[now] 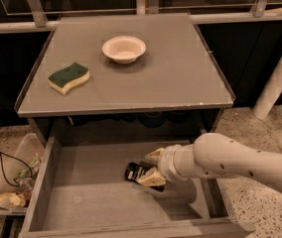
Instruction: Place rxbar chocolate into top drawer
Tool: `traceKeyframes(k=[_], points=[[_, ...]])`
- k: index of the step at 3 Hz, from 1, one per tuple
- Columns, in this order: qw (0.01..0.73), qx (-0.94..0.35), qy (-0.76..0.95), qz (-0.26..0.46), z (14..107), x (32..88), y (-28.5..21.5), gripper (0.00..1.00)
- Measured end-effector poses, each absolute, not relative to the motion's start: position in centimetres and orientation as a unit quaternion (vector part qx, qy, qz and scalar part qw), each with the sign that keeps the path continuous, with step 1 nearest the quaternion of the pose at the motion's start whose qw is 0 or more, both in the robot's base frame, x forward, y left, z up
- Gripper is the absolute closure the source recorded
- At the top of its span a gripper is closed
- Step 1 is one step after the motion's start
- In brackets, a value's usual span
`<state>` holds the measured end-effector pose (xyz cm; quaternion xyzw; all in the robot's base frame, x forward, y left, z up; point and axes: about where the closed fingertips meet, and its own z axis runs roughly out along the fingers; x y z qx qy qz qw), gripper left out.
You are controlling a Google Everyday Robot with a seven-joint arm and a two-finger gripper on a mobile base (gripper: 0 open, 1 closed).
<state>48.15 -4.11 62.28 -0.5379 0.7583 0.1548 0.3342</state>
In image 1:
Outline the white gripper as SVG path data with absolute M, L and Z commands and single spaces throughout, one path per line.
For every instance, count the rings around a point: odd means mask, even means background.
M 199 176 L 200 168 L 195 161 L 193 144 L 159 148 L 148 153 L 145 160 L 158 164 L 158 169 L 151 168 L 137 180 L 139 184 L 147 187 L 164 185 L 166 180 L 177 182 Z

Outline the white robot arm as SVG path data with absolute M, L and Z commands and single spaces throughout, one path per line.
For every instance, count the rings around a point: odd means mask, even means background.
M 205 133 L 191 145 L 160 148 L 147 154 L 146 159 L 155 167 L 137 180 L 143 186 L 234 175 L 282 193 L 282 154 L 249 148 L 222 134 Z

